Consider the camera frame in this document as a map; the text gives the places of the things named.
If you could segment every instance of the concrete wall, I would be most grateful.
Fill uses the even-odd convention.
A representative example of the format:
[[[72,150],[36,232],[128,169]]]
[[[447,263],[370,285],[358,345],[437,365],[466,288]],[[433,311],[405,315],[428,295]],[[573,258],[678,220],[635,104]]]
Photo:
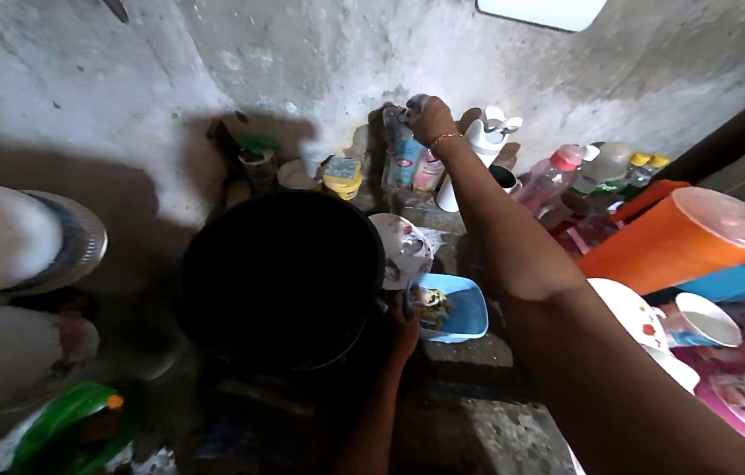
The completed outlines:
[[[0,184],[100,213],[128,249],[116,274],[136,272],[122,289],[206,216],[212,116],[328,155],[363,150],[385,101],[495,103],[525,118],[524,172],[566,142],[679,157],[745,107],[745,0],[609,0],[579,34],[470,0],[123,3],[129,25],[100,0],[0,0]]]

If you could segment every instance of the gold bracelet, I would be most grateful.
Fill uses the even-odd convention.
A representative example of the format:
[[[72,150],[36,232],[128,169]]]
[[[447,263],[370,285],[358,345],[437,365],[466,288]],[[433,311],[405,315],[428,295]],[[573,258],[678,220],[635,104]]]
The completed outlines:
[[[434,148],[437,146],[437,144],[440,143],[440,140],[443,140],[446,137],[462,137],[462,136],[463,136],[463,134],[443,134],[443,135],[440,135],[439,137],[437,137],[436,139],[434,139],[433,142],[431,142],[430,147],[428,147],[428,149],[430,151],[434,151]]]

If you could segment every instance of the black bucket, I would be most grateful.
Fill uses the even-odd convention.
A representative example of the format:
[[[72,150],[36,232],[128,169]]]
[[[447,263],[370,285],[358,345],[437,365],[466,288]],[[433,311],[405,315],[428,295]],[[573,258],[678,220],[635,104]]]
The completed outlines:
[[[383,274],[378,232],[353,205],[316,192],[271,194],[193,238],[177,318],[234,367],[314,369],[354,344]]]

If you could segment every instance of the orange jug lid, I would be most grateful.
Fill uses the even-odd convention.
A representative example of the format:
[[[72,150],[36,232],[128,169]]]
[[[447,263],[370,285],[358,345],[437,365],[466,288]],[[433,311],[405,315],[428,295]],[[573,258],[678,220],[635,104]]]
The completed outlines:
[[[718,191],[698,187],[672,193],[677,208],[695,224],[745,248],[745,203]]]

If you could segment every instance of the yellow container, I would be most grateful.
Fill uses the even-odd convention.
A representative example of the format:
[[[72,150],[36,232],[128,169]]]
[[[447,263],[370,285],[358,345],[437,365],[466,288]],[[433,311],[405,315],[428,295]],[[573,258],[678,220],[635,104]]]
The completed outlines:
[[[333,175],[323,175],[323,184],[326,188],[334,191],[337,196],[343,200],[351,200],[355,198],[360,188],[360,182],[363,181],[363,177],[360,175],[360,162],[355,170],[354,178],[342,178],[335,177]]]

